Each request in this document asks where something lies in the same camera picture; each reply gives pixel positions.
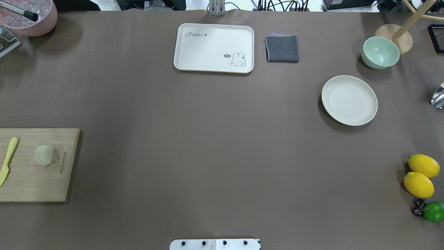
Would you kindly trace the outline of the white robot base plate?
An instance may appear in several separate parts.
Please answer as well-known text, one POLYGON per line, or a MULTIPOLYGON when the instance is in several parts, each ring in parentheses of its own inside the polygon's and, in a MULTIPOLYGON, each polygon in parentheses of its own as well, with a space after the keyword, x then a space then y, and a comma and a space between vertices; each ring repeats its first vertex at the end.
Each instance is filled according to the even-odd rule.
POLYGON ((258 239, 176 239, 170 250, 260 250, 258 239))

